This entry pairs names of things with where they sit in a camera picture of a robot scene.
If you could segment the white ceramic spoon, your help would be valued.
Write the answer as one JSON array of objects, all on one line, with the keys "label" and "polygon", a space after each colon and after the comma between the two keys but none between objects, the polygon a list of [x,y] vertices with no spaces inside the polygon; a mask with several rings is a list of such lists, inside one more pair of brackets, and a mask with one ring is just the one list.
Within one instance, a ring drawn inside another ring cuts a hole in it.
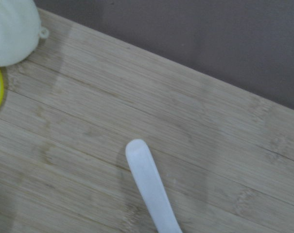
[{"label": "white ceramic spoon", "polygon": [[125,156],[157,231],[159,233],[182,232],[145,141],[142,139],[130,141],[126,145]]}]

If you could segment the bamboo cutting board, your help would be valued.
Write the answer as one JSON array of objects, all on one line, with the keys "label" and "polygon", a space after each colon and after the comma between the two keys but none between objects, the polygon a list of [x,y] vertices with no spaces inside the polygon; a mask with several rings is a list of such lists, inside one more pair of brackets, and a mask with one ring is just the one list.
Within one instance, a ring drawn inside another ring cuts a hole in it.
[{"label": "bamboo cutting board", "polygon": [[45,10],[2,69],[0,233],[154,233],[149,146],[185,233],[294,233],[294,110]]}]

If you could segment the white onion half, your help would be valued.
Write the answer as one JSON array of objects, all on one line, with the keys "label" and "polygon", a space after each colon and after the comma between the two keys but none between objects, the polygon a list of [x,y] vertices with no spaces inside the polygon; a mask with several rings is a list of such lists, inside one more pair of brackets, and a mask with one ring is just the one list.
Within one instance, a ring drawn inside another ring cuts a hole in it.
[{"label": "white onion half", "polygon": [[0,0],[0,67],[24,60],[49,34],[33,0]]}]

